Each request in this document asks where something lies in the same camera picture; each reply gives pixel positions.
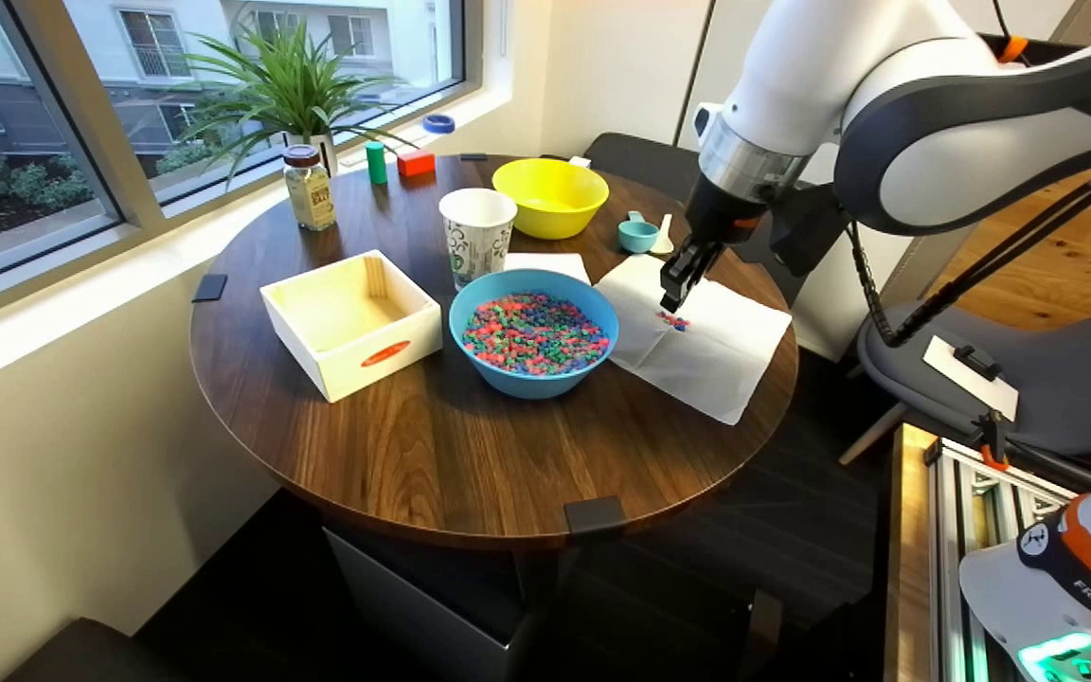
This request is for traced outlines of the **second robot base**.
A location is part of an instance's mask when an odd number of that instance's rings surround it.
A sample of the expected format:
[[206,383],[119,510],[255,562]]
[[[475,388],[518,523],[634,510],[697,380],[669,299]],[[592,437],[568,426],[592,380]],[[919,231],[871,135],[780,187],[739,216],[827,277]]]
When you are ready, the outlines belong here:
[[1091,493],[967,553],[958,592],[1027,682],[1091,682]]

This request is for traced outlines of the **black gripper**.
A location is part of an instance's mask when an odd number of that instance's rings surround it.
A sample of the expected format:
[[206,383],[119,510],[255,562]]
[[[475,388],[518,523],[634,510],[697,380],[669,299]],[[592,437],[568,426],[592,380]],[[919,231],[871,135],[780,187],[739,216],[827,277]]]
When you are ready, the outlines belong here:
[[715,256],[761,224],[765,210],[701,177],[687,206],[689,237],[662,261],[662,311],[679,311]]

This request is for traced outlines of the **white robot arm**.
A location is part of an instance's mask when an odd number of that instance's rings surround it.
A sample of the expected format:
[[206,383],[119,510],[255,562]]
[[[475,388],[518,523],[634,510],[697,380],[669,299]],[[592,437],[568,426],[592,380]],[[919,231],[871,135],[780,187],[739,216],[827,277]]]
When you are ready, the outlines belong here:
[[890,234],[975,224],[1091,168],[1091,47],[1011,66],[952,0],[769,0],[701,128],[689,241],[659,273],[681,307],[721,250],[797,200],[814,152],[830,200]]

